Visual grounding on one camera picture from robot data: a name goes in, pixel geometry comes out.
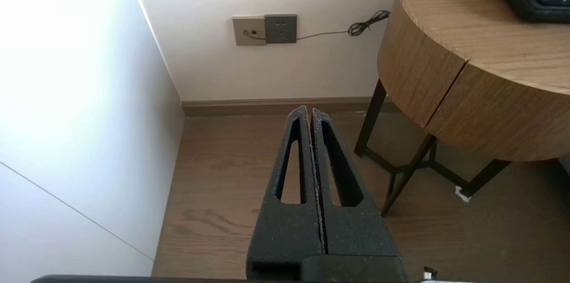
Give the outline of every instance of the white wall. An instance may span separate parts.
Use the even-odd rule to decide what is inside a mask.
[[[183,113],[138,1],[2,0],[2,10],[0,162],[36,185],[18,185],[26,200],[3,189],[2,240],[19,254],[0,262],[0,277],[22,266],[30,273],[148,275]],[[28,223],[11,226],[4,218],[17,210]],[[19,233],[35,224],[45,230],[30,245]],[[55,229],[61,235],[53,238]],[[60,264],[51,267],[43,248],[54,242],[61,243]],[[0,244],[0,255],[4,249]],[[109,253],[115,250],[122,252]],[[76,267],[80,255],[100,263]]]
[[[2,282],[29,283],[54,273],[150,274],[151,259],[4,165],[0,206]]]
[[[386,21],[359,37],[236,46],[232,16],[297,13],[299,37],[346,30],[393,0],[142,0],[183,101],[372,95]]]

